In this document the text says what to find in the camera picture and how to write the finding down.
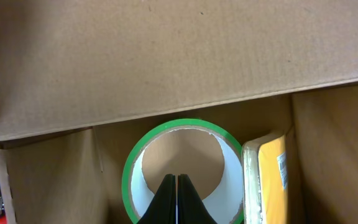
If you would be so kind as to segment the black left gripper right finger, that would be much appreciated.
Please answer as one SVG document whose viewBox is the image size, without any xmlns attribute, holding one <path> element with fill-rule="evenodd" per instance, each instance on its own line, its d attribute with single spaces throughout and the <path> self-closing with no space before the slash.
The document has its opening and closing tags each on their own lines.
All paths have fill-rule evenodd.
<svg viewBox="0 0 358 224">
<path fill-rule="evenodd" d="M 216 224 L 188 175 L 178 176 L 177 187 L 178 224 Z"/>
</svg>

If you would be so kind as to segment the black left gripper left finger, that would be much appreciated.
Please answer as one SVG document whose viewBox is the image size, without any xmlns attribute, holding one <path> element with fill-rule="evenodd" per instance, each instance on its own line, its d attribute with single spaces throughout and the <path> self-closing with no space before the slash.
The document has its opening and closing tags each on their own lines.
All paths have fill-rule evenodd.
<svg viewBox="0 0 358 224">
<path fill-rule="evenodd" d="M 176 224 L 176 181 L 167 174 L 137 224 Z"/>
</svg>

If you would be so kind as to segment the green tape roll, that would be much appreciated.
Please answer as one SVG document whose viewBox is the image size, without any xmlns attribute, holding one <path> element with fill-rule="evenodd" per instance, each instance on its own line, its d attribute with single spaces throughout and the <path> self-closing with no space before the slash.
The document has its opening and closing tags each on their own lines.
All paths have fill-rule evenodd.
<svg viewBox="0 0 358 224">
<path fill-rule="evenodd" d="M 165 133 L 180 129 L 198 129 L 218 140 L 224 156 L 223 176 L 219 185 L 203 203 L 216 223 L 241 223 L 243 214 L 242 146 L 225 129 L 201 119 L 174 119 L 145 134 L 130 152 L 122 173 L 122 200 L 132 223 L 137 223 L 150 205 L 154 193 L 148 188 L 142 172 L 144 150 Z"/>
</svg>

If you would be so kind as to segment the cardboard box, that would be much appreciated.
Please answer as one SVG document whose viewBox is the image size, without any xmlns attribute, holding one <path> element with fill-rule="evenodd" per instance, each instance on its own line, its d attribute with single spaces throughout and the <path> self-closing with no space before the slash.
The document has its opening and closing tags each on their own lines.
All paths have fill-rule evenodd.
<svg viewBox="0 0 358 224">
<path fill-rule="evenodd" d="M 130 223 L 163 123 L 285 135 L 289 223 L 358 223 L 358 1 L 0 1 L 9 223 Z"/>
</svg>

